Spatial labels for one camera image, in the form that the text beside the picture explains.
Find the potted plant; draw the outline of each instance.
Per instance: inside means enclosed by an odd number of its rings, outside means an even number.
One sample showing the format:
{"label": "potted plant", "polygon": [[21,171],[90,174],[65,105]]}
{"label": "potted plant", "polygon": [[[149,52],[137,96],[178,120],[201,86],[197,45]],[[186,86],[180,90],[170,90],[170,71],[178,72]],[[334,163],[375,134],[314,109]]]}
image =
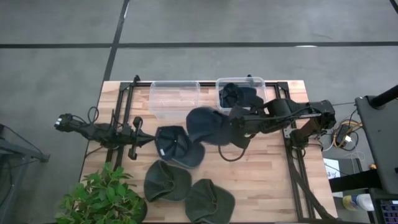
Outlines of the potted plant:
{"label": "potted plant", "polygon": [[63,196],[60,208],[65,212],[56,215],[59,224],[136,224],[142,223],[147,213],[147,204],[127,183],[121,179],[132,176],[123,172],[122,167],[115,171],[111,163],[103,166],[101,173],[85,176],[70,194]]}

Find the plant pot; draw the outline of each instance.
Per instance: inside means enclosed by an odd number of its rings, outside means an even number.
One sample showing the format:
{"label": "plant pot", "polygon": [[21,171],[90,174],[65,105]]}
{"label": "plant pot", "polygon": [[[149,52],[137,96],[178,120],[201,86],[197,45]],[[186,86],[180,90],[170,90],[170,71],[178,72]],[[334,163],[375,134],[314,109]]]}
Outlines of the plant pot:
{"label": "plant pot", "polygon": [[138,217],[135,217],[137,223],[142,223],[147,216],[148,213],[148,206],[147,202],[144,200],[144,206],[141,208],[141,214]]}

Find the wooden tabletop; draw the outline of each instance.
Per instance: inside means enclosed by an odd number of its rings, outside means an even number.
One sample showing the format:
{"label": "wooden tabletop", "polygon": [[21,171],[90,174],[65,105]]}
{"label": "wooden tabletop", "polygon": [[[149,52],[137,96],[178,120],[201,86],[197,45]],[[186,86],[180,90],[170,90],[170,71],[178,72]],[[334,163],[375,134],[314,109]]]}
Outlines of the wooden tabletop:
{"label": "wooden tabletop", "polygon": [[[285,81],[289,83],[290,97],[294,101],[308,102],[307,92],[302,80]],[[98,109],[97,123],[108,123],[111,119],[112,109],[116,107],[120,82],[104,82]],[[267,88],[268,99],[275,98],[273,88]],[[144,120],[142,130],[155,135],[159,122],[148,110],[149,87],[135,87],[130,110],[131,124],[135,116],[141,116]],[[126,97],[122,104],[121,122],[123,120]],[[216,108],[216,91],[214,87],[201,88],[201,105]],[[305,124],[305,120],[297,122],[298,127]],[[177,123],[185,128],[185,123]],[[286,161],[286,152],[282,132],[270,134],[259,133],[251,140],[251,143],[243,156],[236,162],[226,162],[218,154],[216,146],[204,144],[206,148],[205,159],[200,167],[190,170],[193,183],[202,178],[211,179],[215,185],[229,190],[235,197],[236,205],[231,222],[296,222],[296,212],[290,182],[289,170]],[[91,142],[88,152],[99,147],[97,142]],[[141,197],[144,196],[145,174],[157,159],[160,159],[154,142],[150,142],[142,148],[137,148],[138,158],[130,160],[127,152],[130,146],[126,146],[122,166],[125,171],[134,178],[130,184],[136,184],[132,189]],[[326,169],[323,164],[321,150],[318,146],[306,148],[304,157],[308,181],[312,192],[328,212],[337,217],[337,212],[331,194]],[[223,147],[226,157],[237,157],[241,150],[234,146]],[[101,169],[105,162],[106,150],[92,153],[86,158],[81,178]],[[301,192],[300,198],[305,217],[307,209]],[[189,222],[185,215],[184,203],[152,202],[148,203],[146,222]]]}

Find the concrete floor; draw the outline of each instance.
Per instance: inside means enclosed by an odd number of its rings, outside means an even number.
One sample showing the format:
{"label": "concrete floor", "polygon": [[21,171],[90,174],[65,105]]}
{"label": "concrete floor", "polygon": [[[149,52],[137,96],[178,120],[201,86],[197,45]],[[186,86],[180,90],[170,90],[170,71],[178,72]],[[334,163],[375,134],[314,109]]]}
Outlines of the concrete floor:
{"label": "concrete floor", "polygon": [[[0,44],[111,43],[122,4],[0,0]],[[388,0],[131,0],[121,42],[398,41],[397,23]],[[29,166],[16,223],[53,222],[56,202],[78,181],[87,141],[60,133],[53,124],[62,113],[86,117],[97,103],[108,57],[109,49],[0,49],[0,123],[51,154],[48,164]],[[305,80],[311,101],[344,103],[396,85],[397,61],[395,46],[119,49],[110,79],[251,74]],[[337,120],[353,110],[337,106]],[[359,136],[366,170],[373,159],[364,134]],[[324,156],[348,158],[338,149]]]}

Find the white bottle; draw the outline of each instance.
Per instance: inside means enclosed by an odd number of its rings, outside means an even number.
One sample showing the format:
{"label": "white bottle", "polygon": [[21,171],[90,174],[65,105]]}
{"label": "white bottle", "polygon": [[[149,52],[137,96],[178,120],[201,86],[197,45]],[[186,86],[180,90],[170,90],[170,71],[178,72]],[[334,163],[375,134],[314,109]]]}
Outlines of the white bottle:
{"label": "white bottle", "polygon": [[351,211],[374,211],[371,196],[369,194],[347,195],[343,197],[343,205]]}

